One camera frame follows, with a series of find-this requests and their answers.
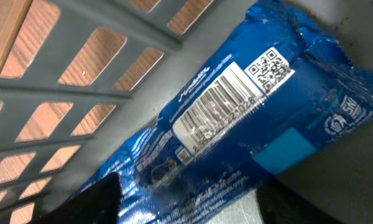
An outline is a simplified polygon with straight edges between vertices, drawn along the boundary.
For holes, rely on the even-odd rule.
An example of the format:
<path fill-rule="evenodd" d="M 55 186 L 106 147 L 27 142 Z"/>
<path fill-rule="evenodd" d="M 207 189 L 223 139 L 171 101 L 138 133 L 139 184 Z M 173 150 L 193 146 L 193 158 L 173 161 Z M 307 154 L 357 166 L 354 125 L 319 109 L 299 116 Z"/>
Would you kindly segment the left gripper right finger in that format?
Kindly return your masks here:
<path fill-rule="evenodd" d="M 265 224 L 341 224 L 277 180 L 261 184 L 256 193 Z"/>

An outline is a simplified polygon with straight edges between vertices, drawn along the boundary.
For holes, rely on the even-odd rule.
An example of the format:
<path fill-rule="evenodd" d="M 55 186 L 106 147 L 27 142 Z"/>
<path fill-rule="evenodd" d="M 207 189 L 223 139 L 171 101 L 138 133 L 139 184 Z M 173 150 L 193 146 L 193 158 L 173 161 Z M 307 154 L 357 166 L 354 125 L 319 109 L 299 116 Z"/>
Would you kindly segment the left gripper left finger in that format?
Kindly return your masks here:
<path fill-rule="evenodd" d="M 113 172 L 30 224 L 116 224 L 121 198 L 120 176 Z"/>

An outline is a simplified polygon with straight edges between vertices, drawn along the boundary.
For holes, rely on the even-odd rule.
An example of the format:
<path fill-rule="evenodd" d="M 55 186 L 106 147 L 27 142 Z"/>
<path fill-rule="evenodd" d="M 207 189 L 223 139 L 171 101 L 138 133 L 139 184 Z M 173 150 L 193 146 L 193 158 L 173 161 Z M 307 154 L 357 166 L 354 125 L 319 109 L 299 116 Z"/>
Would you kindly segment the blue biscuit packet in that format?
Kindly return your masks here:
<path fill-rule="evenodd" d="M 373 73 L 304 12 L 258 1 L 81 188 L 116 174 L 118 223 L 204 223 L 371 120 Z"/>

